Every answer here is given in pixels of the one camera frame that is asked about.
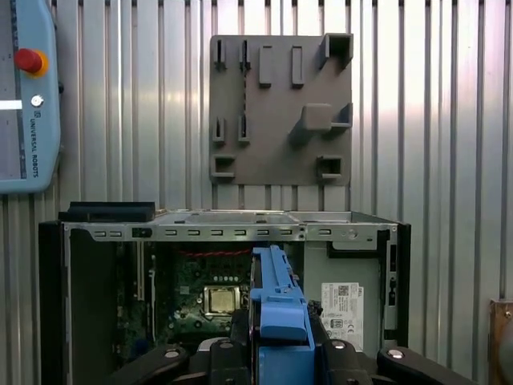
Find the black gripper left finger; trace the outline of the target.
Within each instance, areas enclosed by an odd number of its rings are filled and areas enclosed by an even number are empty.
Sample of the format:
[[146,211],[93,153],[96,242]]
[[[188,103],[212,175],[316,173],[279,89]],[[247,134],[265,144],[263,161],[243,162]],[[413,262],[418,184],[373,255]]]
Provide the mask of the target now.
[[154,348],[109,375],[107,384],[250,384],[247,310],[232,315],[229,337],[203,341],[195,354],[172,344]]

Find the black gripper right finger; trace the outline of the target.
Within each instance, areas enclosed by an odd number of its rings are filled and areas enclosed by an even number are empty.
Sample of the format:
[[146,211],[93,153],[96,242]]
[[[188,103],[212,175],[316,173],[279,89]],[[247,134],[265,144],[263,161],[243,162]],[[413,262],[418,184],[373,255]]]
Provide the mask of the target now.
[[381,349],[373,358],[351,343],[331,339],[322,324],[321,303],[308,303],[315,342],[315,384],[471,385],[468,379],[408,348]]

